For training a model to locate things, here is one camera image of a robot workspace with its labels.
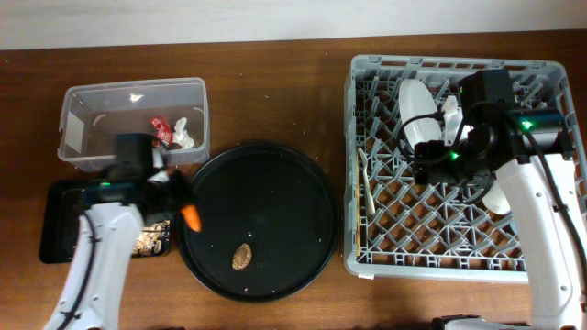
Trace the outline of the orange carrot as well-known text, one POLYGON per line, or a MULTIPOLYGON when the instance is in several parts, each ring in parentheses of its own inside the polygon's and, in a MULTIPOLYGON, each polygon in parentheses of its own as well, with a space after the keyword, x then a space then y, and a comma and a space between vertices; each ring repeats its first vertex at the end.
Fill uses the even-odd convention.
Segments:
POLYGON ((194 232, 202 231, 202 221, 196 207, 193 204, 187 204, 181 210, 186 225, 194 232))

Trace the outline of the grey plate with rice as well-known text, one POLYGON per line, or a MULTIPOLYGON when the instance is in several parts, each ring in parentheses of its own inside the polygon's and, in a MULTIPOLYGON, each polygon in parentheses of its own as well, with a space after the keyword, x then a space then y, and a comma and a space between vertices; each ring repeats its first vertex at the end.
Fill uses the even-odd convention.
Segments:
MULTIPOLYGON (((417 79, 406 79, 400 84, 399 110, 402 123, 417 116, 434 115, 437 106, 431 92, 417 79)), ((421 142, 441 140, 441 127, 434 118, 417 119, 404 127, 411 149, 421 142)))

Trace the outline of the red snack wrapper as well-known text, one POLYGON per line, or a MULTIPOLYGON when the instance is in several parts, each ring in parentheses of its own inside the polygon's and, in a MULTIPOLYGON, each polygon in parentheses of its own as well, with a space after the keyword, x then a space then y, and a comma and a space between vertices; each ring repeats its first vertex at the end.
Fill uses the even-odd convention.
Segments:
POLYGON ((169 147, 172 143, 172 130, 168 120, 161 115, 157 115, 150 122, 156 130, 155 137, 158 143, 169 147))

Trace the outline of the white paper cup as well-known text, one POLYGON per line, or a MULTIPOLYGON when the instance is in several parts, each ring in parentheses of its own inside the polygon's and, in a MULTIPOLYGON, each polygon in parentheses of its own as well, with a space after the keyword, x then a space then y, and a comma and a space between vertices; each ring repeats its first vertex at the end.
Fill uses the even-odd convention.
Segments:
POLYGON ((507 215, 511 212, 511 207, 497 182, 482 197, 482 203, 489 211, 497 215, 507 215))

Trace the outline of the white plastic fork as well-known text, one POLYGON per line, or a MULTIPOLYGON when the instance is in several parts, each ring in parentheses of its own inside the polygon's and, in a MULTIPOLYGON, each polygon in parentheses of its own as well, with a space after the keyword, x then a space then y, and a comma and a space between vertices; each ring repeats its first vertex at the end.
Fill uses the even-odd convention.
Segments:
POLYGON ((375 215, 375 203, 373 200, 373 196, 371 193, 371 186, 370 186, 370 177, 368 174, 368 159, 367 156, 362 148, 358 148, 358 154, 360 156, 363 168, 362 168, 362 177, 365 184, 365 195, 366 195, 366 204, 367 210, 369 215, 375 215))

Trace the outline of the wooden chopstick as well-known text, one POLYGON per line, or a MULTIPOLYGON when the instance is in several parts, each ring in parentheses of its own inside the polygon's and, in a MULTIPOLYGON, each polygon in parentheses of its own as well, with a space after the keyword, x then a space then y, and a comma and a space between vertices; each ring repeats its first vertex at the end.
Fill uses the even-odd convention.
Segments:
POLYGON ((356 221, 355 221, 355 234, 354 234, 354 238, 355 238, 355 245, 356 245, 356 260, 359 259, 360 257, 360 160, 359 160, 359 152, 356 152, 356 163, 357 163, 357 169, 356 169, 356 174, 357 174, 357 183, 356 183, 356 187, 355 187, 355 197, 356 197, 356 221))

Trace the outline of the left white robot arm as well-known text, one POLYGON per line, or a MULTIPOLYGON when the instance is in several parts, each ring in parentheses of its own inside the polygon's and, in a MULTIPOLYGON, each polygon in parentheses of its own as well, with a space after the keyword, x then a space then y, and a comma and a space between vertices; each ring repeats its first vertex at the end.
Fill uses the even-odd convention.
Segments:
POLYGON ((127 269, 143 229, 178 214, 194 232, 203 225, 179 171, 168 172, 168 147, 144 133, 116 137, 115 162, 83 188, 79 234, 48 329, 116 329, 127 269))

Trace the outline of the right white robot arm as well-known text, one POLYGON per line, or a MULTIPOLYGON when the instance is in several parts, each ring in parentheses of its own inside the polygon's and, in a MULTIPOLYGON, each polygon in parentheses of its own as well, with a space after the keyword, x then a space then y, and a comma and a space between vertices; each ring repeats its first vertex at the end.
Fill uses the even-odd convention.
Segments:
POLYGON ((506 70, 477 71, 458 87, 456 135, 415 144, 415 181, 464 185, 485 174, 498 184, 521 241, 531 328, 585 328, 586 224, 564 116, 517 105, 506 70))

